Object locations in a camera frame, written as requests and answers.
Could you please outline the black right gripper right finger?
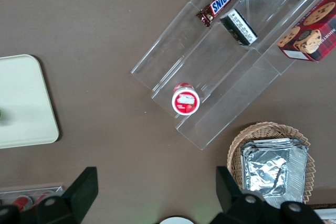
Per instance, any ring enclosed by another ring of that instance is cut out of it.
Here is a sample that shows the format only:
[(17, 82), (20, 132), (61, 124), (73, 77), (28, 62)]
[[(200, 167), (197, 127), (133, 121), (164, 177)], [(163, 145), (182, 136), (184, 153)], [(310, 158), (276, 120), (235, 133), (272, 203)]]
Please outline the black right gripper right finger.
[(242, 193), (225, 166), (216, 167), (216, 195), (222, 212), (211, 223), (323, 223), (303, 203), (286, 201), (278, 209), (250, 191)]

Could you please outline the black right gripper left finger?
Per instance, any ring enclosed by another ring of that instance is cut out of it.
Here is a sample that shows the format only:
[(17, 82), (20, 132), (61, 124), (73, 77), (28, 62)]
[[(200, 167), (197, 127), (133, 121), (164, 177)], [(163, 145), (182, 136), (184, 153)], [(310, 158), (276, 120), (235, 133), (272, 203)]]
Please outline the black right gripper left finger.
[(97, 195), (97, 168), (87, 167), (65, 191), (1, 193), (1, 223), (82, 223)]

